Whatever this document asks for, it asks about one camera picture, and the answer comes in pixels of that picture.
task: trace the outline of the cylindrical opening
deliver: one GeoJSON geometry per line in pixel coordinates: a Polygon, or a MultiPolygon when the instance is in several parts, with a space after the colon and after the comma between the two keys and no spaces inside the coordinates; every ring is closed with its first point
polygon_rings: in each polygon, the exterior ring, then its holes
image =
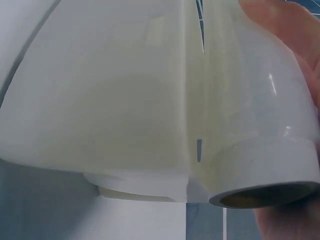
{"type": "Polygon", "coordinates": [[[230,194],[212,197],[213,205],[226,208],[254,209],[289,204],[307,197],[316,190],[314,183],[287,183],[247,188],[230,194]]]}

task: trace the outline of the white plastic housing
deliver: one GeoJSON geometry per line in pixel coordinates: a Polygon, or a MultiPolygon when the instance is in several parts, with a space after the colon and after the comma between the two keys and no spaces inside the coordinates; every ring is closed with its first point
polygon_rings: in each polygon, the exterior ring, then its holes
{"type": "Polygon", "coordinates": [[[5,95],[0,157],[115,198],[237,207],[225,197],[312,190],[319,126],[294,55],[235,0],[204,16],[203,49],[194,0],[61,1],[5,95]]]}

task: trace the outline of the hand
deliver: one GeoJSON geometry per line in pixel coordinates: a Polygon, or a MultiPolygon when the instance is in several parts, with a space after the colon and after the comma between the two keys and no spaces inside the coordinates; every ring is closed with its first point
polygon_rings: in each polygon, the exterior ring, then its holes
{"type": "MultiPolygon", "coordinates": [[[[295,54],[320,108],[320,20],[281,0],[238,0],[246,15],[282,40],[295,54]]],[[[254,211],[264,240],[320,240],[320,195],[282,207],[254,211]]]]}

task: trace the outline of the white surface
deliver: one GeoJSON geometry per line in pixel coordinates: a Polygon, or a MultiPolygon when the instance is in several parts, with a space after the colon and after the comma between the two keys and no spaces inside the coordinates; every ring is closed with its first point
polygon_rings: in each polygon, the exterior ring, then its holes
{"type": "Polygon", "coordinates": [[[56,0],[1,0],[0,86],[45,12],[56,0]]]}
{"type": "Polygon", "coordinates": [[[6,93],[0,157],[185,202],[203,59],[195,0],[61,1],[6,93]]]}
{"type": "Polygon", "coordinates": [[[245,188],[320,183],[316,108],[294,54],[236,0],[203,4],[202,164],[212,202],[245,188]]]}
{"type": "Polygon", "coordinates": [[[185,240],[185,203],[108,199],[79,173],[0,161],[1,240],[185,240]]]}

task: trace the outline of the finger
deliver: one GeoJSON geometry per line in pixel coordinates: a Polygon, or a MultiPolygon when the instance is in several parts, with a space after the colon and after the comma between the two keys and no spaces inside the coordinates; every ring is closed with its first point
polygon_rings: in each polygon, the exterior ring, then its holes
{"type": "Polygon", "coordinates": [[[320,109],[320,102],[319,102],[319,88],[320,88],[320,81],[317,80],[315,77],[314,72],[311,70],[311,68],[307,65],[307,63],[297,54],[294,54],[295,58],[300,66],[300,69],[303,73],[304,79],[306,81],[306,84],[309,88],[312,101],[314,105],[320,109]]]}
{"type": "Polygon", "coordinates": [[[320,21],[297,3],[279,0],[239,0],[254,22],[299,55],[320,78],[320,21]]]}

